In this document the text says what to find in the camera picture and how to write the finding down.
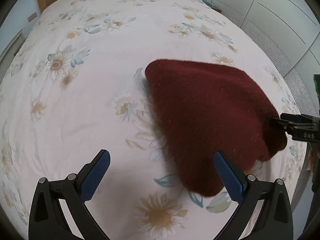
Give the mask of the right hand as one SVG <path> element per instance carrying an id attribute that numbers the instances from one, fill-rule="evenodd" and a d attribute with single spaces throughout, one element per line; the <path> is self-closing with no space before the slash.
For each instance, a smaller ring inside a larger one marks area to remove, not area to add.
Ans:
<path id="1" fill-rule="evenodd" d="M 309 161 L 311 173 L 313 173 L 316 160 L 319 159 L 319 158 L 320 158 L 320 152 L 319 151 L 315 152 L 312 149 L 309 150 L 309 152 L 308 152 L 308 161 Z"/>

